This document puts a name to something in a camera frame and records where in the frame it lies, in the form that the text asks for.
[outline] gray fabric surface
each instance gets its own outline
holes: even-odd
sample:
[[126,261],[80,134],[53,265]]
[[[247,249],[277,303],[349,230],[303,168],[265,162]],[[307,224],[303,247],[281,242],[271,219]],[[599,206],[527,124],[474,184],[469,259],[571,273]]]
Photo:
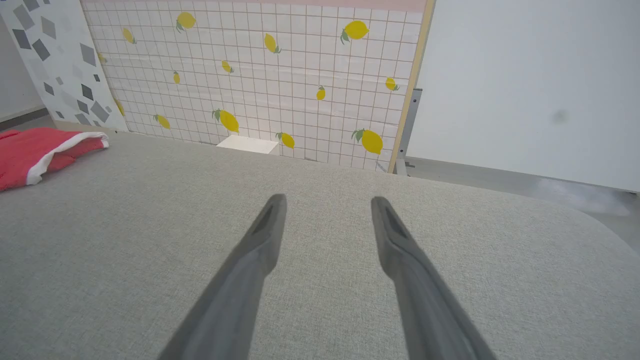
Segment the gray fabric surface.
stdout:
[[500,359],[637,359],[640,258],[548,202],[117,134],[0,193],[0,359],[153,359],[273,193],[251,359],[406,358],[369,201],[386,196]]

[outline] red cloth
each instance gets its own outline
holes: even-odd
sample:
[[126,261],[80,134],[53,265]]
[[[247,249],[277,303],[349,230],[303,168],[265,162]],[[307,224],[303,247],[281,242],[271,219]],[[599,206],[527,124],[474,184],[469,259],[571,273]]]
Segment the red cloth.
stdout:
[[0,133],[0,192],[37,184],[45,172],[71,165],[95,149],[109,147],[104,133],[38,127]]

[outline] white tile pattern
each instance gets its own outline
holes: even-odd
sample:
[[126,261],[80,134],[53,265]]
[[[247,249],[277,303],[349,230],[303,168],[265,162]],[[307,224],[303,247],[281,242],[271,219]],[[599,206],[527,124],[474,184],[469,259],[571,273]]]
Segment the white tile pattern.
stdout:
[[[83,8],[131,131],[217,144],[229,135],[211,116],[221,108],[235,115],[242,136],[293,136],[295,148],[282,146],[284,156],[388,168],[422,14],[191,1]],[[179,33],[181,12],[191,13],[196,24]],[[363,21],[369,33],[343,45],[342,29],[353,20]],[[123,38],[122,28],[131,30],[136,44]],[[266,33],[281,53],[265,48]],[[222,61],[234,72],[225,72]],[[386,88],[387,78],[395,79],[397,91]],[[323,101],[316,99],[319,86]],[[171,129],[159,126],[155,114],[163,114]],[[381,136],[380,155],[351,139],[362,128]]]

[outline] pink border strip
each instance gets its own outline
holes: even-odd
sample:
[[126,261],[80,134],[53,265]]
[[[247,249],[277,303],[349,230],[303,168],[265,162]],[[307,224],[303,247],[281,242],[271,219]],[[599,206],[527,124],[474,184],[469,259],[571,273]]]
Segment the pink border strip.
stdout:
[[[82,0],[83,3],[122,3],[131,2],[132,0]],[[160,1],[180,1],[180,0],[160,0]],[[219,2],[213,0],[204,0],[205,2]],[[424,12],[426,0],[323,0],[318,4],[315,0],[229,0],[227,3],[266,3],[266,4],[289,4],[289,5],[321,5],[321,6],[337,6],[363,9],[379,9],[379,10],[396,10],[402,12]]]

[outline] wooden frame edge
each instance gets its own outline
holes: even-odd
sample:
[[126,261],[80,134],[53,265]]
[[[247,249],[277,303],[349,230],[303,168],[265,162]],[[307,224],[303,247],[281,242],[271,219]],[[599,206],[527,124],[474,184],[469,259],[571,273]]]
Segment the wooden frame edge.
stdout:
[[426,6],[424,7],[422,24],[420,25],[420,35],[418,36],[418,46],[415,48],[415,54],[413,55],[411,75],[409,76],[409,83],[406,87],[406,95],[404,96],[404,105],[402,107],[402,114],[400,115],[400,123],[398,124],[394,150],[391,153],[391,160],[389,161],[389,168],[387,170],[387,172],[391,174],[396,167],[398,148],[400,147],[400,139],[402,138],[402,132],[404,131],[406,114],[409,112],[409,103],[411,102],[413,88],[415,88],[415,84],[418,81],[418,74],[420,72],[420,67],[422,66],[422,57],[424,56],[424,48],[427,45],[427,37],[429,36],[429,29],[431,27],[435,5],[436,0],[427,0]]

